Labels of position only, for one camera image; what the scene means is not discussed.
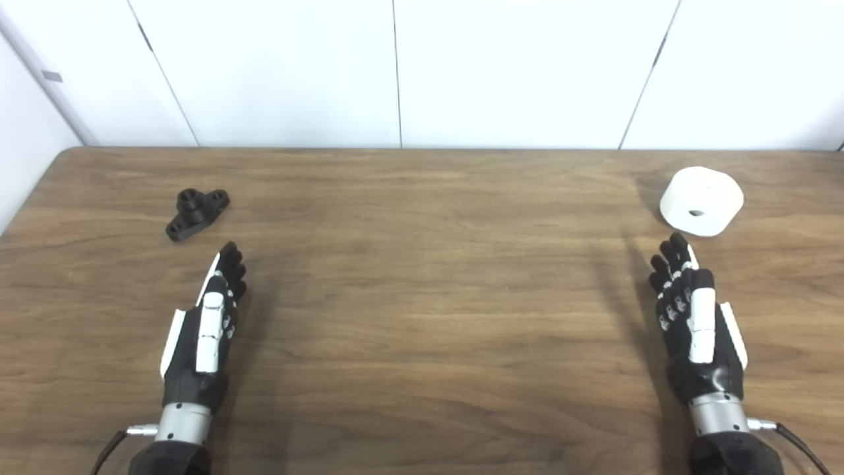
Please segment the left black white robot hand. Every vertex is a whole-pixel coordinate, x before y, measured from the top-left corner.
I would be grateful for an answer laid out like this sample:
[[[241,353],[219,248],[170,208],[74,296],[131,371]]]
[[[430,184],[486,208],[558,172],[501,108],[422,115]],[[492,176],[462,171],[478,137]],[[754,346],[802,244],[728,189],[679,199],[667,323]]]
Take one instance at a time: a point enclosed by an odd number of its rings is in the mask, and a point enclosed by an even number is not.
[[[214,256],[192,309],[175,310],[160,362],[162,406],[198,404],[215,414],[223,405],[244,277],[242,252],[229,241]]]

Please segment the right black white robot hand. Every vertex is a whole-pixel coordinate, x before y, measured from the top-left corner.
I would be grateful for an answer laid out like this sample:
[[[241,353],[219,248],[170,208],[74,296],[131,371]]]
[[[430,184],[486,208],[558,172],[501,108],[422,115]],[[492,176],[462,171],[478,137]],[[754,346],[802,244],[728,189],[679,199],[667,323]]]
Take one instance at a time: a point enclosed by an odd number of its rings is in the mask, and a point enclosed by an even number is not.
[[[715,295],[714,273],[700,266],[679,232],[658,250],[649,283],[673,394],[684,404],[714,393],[744,400],[748,354],[731,306]]]

